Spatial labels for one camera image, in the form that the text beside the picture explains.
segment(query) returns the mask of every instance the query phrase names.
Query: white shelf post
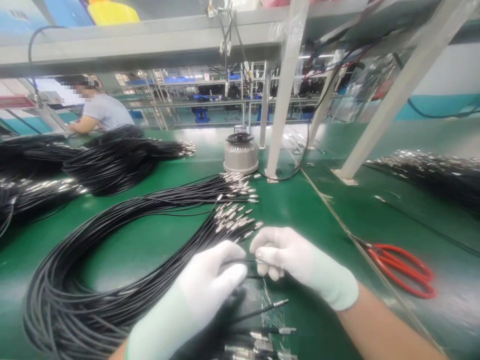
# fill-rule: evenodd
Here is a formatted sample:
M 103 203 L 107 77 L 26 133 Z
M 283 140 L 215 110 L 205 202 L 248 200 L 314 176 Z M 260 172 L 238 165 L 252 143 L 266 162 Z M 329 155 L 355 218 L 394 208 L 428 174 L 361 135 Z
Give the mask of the white shelf post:
M 426 72 L 479 3 L 480 0 L 443 0 L 438 6 L 418 46 L 341 168 L 338 174 L 341 179 L 354 177 Z
M 333 55 L 330 64 L 336 64 L 342 60 L 344 57 L 343 50 L 336 50 L 335 54 Z M 317 131 L 319 130 L 320 124 L 324 121 L 325 115 L 330 109 L 332 105 L 332 91 L 337 83 L 337 79 L 333 78 L 334 73 L 336 72 L 336 67 L 333 67 L 330 71 L 327 72 L 327 76 L 325 78 L 325 82 L 323 83 L 323 89 L 321 90 L 320 100 L 323 99 L 322 103 L 318 107 L 318 109 L 313 114 L 313 119 L 311 121 L 310 126 L 310 136 L 308 138 L 308 148 L 314 148 L 314 141 L 315 137 L 317 136 Z
M 272 80 L 272 69 L 270 69 L 270 63 L 265 61 L 263 71 L 263 92 L 261 98 L 261 118 L 260 118 L 260 140 L 258 147 L 265 149 L 265 133 L 267 131 L 267 120 L 269 118 L 269 98 L 270 98 L 270 86 Z
M 277 177 L 276 172 L 280 156 L 280 147 L 282 146 L 282 137 L 290 104 L 290 94 L 292 93 L 295 69 L 299 60 L 309 5 L 309 0 L 291 0 L 288 10 L 288 35 L 281 62 L 280 81 L 278 84 L 277 101 L 270 138 L 270 150 L 268 152 L 268 163 L 266 165 L 266 175 L 270 178 Z

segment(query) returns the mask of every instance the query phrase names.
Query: forearm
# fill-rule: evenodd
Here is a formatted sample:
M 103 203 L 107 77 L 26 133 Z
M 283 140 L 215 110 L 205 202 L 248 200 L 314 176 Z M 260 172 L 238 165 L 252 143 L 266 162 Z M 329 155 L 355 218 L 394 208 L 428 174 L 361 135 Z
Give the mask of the forearm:
M 120 345 L 120 347 L 108 358 L 108 360 L 125 360 L 127 358 L 127 342 Z
M 446 360 L 362 284 L 356 303 L 337 315 L 365 360 Z
M 89 132 L 92 131 L 91 128 L 89 127 L 84 127 L 80 123 L 73 123 L 70 125 L 70 129 L 73 130 L 76 133 L 80 134 L 88 134 Z

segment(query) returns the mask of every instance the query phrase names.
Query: worker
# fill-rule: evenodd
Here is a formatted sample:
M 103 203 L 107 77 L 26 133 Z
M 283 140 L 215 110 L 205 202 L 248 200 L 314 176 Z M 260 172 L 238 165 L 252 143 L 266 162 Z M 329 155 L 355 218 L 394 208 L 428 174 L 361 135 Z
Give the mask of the worker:
M 268 274 L 277 281 L 288 272 L 323 299 L 336 312 L 365 360 L 446 360 L 360 284 L 350 270 L 293 229 L 262 229 L 253 239 L 250 252 L 263 262 L 257 265 L 261 276 Z M 221 264 L 245 256 L 245 251 L 230 241 L 195 255 L 110 360 L 169 359 L 209 324 L 247 276 L 244 264 L 235 264 L 219 274 Z
M 61 76 L 57 80 L 85 99 L 81 118 L 70 124 L 70 130 L 87 134 L 96 126 L 109 131 L 121 125 L 134 125 L 129 111 L 120 101 L 98 91 L 97 81 L 83 75 Z

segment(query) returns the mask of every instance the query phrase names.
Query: gloved hand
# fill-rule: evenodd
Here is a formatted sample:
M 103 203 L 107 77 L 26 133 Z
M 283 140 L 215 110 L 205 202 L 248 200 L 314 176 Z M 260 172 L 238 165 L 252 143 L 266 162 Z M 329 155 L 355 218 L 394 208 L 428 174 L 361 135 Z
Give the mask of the gloved hand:
M 245 256 L 245 251 L 231 241 L 196 254 L 162 299 L 135 325 L 128 339 L 126 358 L 170 359 L 209 324 L 247 276 L 244 264 L 233 265 L 219 274 L 220 266 Z
M 251 242 L 250 252 L 266 263 L 257 266 L 261 276 L 268 273 L 277 281 L 286 270 L 335 311 L 348 309 L 359 297 L 353 274 L 290 227 L 263 228 Z

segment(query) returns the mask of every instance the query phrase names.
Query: white wall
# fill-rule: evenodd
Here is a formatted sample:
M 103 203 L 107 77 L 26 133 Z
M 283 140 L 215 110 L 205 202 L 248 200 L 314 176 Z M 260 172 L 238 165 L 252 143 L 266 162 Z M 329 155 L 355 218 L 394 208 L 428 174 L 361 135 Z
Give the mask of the white wall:
M 413 95 L 480 94 L 480 43 L 449 45 Z

